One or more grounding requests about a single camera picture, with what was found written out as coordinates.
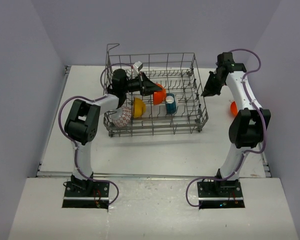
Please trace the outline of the orange white bowl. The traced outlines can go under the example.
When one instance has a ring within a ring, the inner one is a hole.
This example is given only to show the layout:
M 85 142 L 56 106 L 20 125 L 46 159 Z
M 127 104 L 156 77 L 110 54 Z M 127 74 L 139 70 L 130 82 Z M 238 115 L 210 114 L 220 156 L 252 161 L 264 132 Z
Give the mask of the orange white bowl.
M 159 105 L 166 100 L 167 92 L 166 89 L 159 83 L 156 84 L 158 87 L 162 88 L 161 92 L 155 92 L 153 94 L 153 104 Z

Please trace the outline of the orange plastic bowl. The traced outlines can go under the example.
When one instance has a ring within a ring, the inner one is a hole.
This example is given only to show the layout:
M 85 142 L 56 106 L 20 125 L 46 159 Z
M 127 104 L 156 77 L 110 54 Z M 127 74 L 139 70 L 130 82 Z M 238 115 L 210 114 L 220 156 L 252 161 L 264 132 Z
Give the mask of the orange plastic bowl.
M 233 101 L 233 102 L 230 104 L 230 112 L 232 113 L 232 115 L 233 115 L 234 117 L 236 117 L 237 114 L 238 114 L 238 109 L 237 109 L 237 105 L 236 105 L 236 102 L 235 102 L 235 101 Z

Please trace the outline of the teal white bowl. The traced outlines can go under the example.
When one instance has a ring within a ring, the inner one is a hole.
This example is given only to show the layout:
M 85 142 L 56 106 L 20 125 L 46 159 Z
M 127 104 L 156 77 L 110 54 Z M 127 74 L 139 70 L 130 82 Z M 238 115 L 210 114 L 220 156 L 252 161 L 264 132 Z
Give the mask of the teal white bowl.
M 165 98 L 165 108 L 168 115 L 174 115 L 178 109 L 178 98 L 173 93 L 167 93 Z

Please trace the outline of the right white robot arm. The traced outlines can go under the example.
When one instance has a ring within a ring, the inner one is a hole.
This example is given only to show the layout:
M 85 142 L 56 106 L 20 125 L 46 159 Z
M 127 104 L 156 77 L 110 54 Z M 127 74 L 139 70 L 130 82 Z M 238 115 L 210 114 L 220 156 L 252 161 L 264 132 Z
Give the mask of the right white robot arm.
M 205 98 L 220 95 L 222 87 L 227 86 L 237 107 L 228 130 L 229 152 L 216 176 L 211 177 L 213 191 L 220 197 L 231 191 L 229 181 L 239 179 L 247 156 L 261 154 L 266 148 L 271 112 L 262 107 L 253 93 L 248 80 L 252 73 L 243 63 L 235 62 L 232 51 L 223 52 L 217 56 L 216 69 L 209 73 L 203 89 Z

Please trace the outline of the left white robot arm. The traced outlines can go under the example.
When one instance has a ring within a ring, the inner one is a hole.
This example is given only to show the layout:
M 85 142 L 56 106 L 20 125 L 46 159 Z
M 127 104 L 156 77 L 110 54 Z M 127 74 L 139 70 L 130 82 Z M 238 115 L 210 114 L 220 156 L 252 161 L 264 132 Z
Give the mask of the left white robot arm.
M 149 96 L 163 89 L 144 72 L 128 78 L 126 71 L 119 68 L 113 72 L 111 83 L 105 90 L 105 95 L 97 99 L 71 97 L 72 106 L 61 127 L 63 134 L 74 145 L 74 170 L 70 182 L 84 197 L 91 195 L 94 190 L 91 143 L 97 135 L 100 116 L 110 113 L 115 126 L 126 127 L 133 117 L 133 111 L 124 106 L 127 94 L 139 92 L 142 96 Z

